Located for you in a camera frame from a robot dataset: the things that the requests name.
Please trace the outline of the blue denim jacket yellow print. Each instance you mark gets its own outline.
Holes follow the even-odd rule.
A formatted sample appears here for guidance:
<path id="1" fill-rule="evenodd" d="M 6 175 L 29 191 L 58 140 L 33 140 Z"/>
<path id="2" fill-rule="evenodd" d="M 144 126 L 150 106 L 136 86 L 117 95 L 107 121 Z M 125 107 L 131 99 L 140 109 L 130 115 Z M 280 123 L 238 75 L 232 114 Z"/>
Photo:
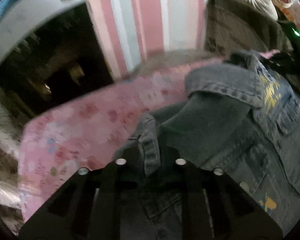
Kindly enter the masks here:
<path id="1" fill-rule="evenodd" d="M 185 88 L 185 102 L 144 115 L 115 153 L 139 149 L 148 221 L 151 178 L 162 166 L 161 148 L 171 147 L 180 154 L 177 164 L 225 172 L 277 223 L 283 239 L 300 239 L 300 97 L 288 81 L 266 69 L 261 55 L 239 51 L 194 69 Z M 156 238 L 151 223 L 150 238 Z"/>

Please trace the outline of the pink floral bed sheet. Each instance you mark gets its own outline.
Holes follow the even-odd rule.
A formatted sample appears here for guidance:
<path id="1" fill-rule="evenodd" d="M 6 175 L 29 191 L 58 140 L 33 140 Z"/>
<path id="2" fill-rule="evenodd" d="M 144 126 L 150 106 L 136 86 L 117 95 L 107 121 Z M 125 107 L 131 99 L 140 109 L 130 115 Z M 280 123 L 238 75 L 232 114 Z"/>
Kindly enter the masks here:
<path id="1" fill-rule="evenodd" d="M 149 60 L 130 78 L 30 121 L 19 152 L 21 213 L 28 220 L 79 168 L 107 165 L 146 112 L 186 99 L 184 79 L 221 56 L 191 63 Z"/>

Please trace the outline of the white cloth bundle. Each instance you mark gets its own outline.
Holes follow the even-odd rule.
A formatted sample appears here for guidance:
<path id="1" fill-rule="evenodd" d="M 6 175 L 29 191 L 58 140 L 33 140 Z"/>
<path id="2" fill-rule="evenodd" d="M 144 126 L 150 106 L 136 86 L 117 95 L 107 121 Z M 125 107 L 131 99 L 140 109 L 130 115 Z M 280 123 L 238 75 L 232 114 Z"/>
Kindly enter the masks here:
<path id="1" fill-rule="evenodd" d="M 275 6 L 271 0 L 241 0 L 255 9 L 263 12 L 269 16 L 272 20 L 277 21 L 279 19 Z"/>

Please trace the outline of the floral beige curtain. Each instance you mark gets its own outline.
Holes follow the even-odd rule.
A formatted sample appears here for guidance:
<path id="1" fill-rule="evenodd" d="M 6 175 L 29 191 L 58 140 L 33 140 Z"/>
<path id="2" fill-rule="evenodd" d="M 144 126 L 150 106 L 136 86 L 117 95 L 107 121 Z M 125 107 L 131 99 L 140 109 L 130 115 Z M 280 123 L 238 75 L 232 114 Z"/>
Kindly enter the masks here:
<path id="1" fill-rule="evenodd" d="M 0 222 L 17 235 L 23 225 L 18 191 L 20 130 L 0 102 Z"/>

